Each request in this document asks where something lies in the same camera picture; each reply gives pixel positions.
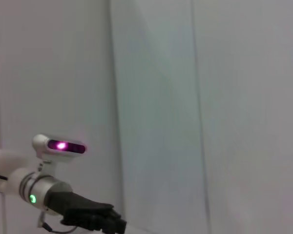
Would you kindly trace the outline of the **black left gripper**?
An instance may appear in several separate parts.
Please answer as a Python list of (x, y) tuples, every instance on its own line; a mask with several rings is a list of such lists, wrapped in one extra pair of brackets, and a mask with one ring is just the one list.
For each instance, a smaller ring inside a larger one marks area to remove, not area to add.
[(124, 234), (127, 222), (107, 203), (95, 202), (73, 192), (51, 192), (46, 207), (63, 218), (66, 226), (86, 227), (104, 234)]

